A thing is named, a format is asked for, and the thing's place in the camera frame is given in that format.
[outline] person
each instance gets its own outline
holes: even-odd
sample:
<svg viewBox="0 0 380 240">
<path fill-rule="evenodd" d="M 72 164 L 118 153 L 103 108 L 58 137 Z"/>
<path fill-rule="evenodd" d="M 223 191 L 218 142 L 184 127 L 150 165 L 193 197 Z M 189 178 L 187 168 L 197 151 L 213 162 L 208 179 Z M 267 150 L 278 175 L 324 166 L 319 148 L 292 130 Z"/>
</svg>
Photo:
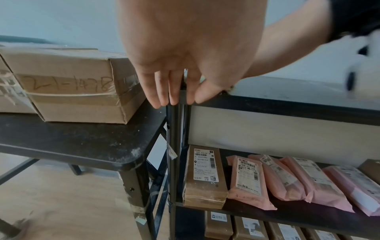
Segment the person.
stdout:
<svg viewBox="0 0 380 240">
<path fill-rule="evenodd" d="M 380 28 L 380 0 L 308 0 L 264 28 L 266 0 L 119 0 L 120 36 L 154 108 L 202 103 L 345 35 Z M 206 80 L 200 83 L 200 77 Z"/>
</svg>

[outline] black sleeve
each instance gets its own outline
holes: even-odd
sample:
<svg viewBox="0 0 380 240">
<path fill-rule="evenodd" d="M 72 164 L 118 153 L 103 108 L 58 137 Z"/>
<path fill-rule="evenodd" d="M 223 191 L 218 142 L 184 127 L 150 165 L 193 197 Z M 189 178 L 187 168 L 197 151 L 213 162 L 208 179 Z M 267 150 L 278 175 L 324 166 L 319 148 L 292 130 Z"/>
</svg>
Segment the black sleeve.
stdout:
<svg viewBox="0 0 380 240">
<path fill-rule="evenodd" d="M 332 11 L 330 41 L 346 35 L 366 36 L 380 28 L 380 0 L 329 0 Z"/>
</svg>

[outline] pink bubble mailer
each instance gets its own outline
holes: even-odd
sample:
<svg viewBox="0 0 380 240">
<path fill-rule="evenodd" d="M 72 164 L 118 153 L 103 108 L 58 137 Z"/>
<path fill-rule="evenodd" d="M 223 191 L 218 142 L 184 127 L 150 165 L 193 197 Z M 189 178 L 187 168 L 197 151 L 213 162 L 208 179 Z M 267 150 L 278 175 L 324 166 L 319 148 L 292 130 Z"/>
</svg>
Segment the pink bubble mailer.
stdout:
<svg viewBox="0 0 380 240">
<path fill-rule="evenodd" d="M 282 201 L 297 201 L 306 198 L 300 180 L 277 158 L 268 155 L 249 155 L 249 159 L 262 162 L 265 184 L 276 198 Z"/>
<path fill-rule="evenodd" d="M 352 166 L 329 166 L 325 174 L 367 216 L 380 216 L 380 186 Z"/>
<path fill-rule="evenodd" d="M 269 201 L 262 163 L 245 157 L 228 157 L 233 160 L 231 188 L 227 198 L 261 208 L 277 210 Z"/>
<path fill-rule="evenodd" d="M 304 185 L 305 201 L 354 212 L 344 193 L 315 162 L 295 157 L 286 157 L 280 161 L 290 168 Z"/>
</svg>

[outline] human hand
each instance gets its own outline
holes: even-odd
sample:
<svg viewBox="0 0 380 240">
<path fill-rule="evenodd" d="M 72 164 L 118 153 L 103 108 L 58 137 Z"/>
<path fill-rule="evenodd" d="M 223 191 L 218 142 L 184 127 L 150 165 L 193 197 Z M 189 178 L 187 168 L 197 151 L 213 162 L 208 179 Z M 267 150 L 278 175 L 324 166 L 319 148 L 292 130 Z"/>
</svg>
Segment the human hand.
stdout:
<svg viewBox="0 0 380 240">
<path fill-rule="evenodd" d="M 266 2 L 119 0 L 120 35 L 153 107 L 178 103 L 185 68 L 188 104 L 237 83 L 257 51 Z"/>
</svg>

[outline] floor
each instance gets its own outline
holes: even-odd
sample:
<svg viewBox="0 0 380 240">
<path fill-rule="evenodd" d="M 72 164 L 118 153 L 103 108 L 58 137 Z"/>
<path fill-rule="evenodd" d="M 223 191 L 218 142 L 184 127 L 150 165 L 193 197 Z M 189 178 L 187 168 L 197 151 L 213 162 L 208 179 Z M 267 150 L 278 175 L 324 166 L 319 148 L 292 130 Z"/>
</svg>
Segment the floor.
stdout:
<svg viewBox="0 0 380 240">
<path fill-rule="evenodd" d="M 0 153 L 0 174 L 25 158 Z M 40 160 L 0 186 L 0 218 L 29 218 L 23 240 L 139 240 L 132 213 L 115 202 L 127 201 L 116 172 L 82 168 L 75 176 L 66 164 Z M 159 240 L 167 240 L 168 210 Z"/>
</svg>

